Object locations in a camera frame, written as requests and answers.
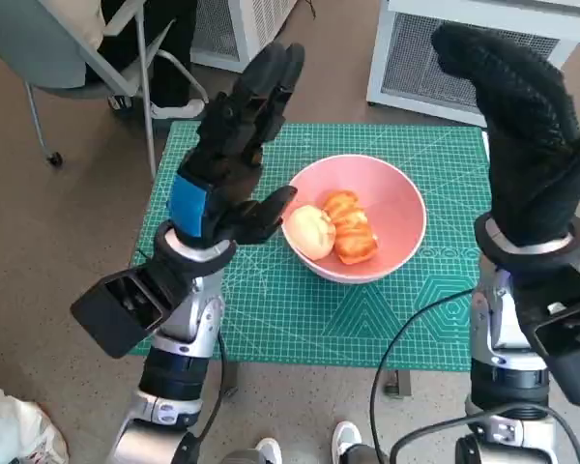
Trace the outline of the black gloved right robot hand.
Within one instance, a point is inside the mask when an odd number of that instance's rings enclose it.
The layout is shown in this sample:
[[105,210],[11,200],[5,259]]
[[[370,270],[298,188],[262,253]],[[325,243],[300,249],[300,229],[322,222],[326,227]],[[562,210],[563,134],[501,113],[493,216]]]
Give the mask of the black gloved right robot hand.
[[469,81],[490,147],[491,216],[517,247],[562,238],[580,202],[580,128],[562,73],[527,47],[445,23],[441,70]]

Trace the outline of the black left robot hand blue tape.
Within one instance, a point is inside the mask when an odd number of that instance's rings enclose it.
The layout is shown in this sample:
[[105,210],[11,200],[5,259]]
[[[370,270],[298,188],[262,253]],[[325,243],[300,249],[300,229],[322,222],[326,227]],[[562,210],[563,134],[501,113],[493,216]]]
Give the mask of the black left robot hand blue tape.
[[187,246],[203,249],[224,240],[257,245],[281,225],[297,189],[282,186],[262,201],[251,195],[264,169],[263,148],[285,122],[304,63],[301,44],[269,43],[231,91],[209,104],[198,143],[185,154],[168,200],[169,219]]

